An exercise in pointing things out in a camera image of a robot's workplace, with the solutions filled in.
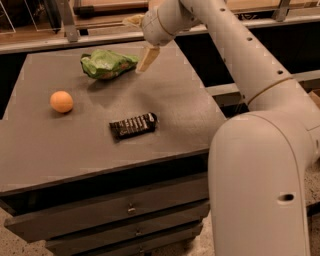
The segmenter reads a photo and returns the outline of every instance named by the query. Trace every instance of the dark wooden drawer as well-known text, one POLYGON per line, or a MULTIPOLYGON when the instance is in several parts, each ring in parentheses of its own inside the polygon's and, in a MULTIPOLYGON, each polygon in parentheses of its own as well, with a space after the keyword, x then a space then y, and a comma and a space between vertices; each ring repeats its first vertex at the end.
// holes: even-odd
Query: dark wooden drawer
POLYGON ((208 215, 209 208, 209 201, 202 200, 66 235, 48 241, 46 247, 59 256, 73 255, 182 224, 201 221, 208 215))
POLYGON ((75 254, 77 256, 130 256, 150 252, 155 248, 196 237, 202 230, 201 222, 194 222, 179 226, 171 230, 162 231, 145 238, 134 239, 129 242, 113 246, 101 247, 96 250, 75 254))
POLYGON ((5 227, 28 242, 48 240, 207 198, 207 174, 199 173, 20 215, 5 227))

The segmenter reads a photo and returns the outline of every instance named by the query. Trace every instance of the speckled floor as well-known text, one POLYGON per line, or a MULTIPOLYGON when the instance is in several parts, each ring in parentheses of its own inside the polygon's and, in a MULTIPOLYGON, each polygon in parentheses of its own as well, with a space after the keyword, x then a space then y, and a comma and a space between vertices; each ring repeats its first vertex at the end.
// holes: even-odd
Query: speckled floor
MULTIPOLYGON (((306 172, 306 203, 307 205, 320 201, 320 163, 306 172)), ((53 256, 44 248, 44 242, 27 244, 3 227, 4 220, 10 217, 0 209, 0 256, 53 256)), ((309 219, 309 234, 311 255, 320 255, 320 214, 309 219)), ((156 249, 152 256, 214 256, 211 218, 204 219, 201 234, 192 241, 185 241, 156 249)))

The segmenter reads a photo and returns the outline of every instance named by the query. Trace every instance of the dresser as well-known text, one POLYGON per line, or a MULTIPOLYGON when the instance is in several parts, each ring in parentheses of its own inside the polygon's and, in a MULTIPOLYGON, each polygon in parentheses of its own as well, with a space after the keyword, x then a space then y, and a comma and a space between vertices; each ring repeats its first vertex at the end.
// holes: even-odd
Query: dresser
POLYGON ((207 216, 207 157, 225 121, 179 47, 113 80, 83 73, 94 49, 139 55, 144 41, 28 54, 0 121, 5 227, 55 255, 129 256, 191 239, 207 216), (74 100, 55 112, 52 93, 74 100), (156 130, 117 140, 109 123, 153 112, 156 130))

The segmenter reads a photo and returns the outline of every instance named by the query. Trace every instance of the green bag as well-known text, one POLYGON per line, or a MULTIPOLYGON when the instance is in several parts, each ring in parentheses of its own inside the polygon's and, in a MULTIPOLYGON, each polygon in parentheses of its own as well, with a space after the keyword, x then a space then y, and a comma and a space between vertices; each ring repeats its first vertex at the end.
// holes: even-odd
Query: green bag
POLYGON ((135 68, 139 58, 135 55, 119 54, 111 50, 94 50, 82 54, 82 70, 94 79, 113 79, 123 72, 135 68))

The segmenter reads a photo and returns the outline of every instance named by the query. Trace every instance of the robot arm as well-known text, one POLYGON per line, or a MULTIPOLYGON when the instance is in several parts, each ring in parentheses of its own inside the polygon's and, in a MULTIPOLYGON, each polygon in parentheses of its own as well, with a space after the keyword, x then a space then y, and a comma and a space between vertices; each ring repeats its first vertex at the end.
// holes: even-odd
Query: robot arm
POLYGON ((209 193, 217 256, 309 256, 304 172, 319 158, 320 110, 223 0, 166 0, 142 29, 155 46, 205 24, 249 113, 213 138, 209 193))

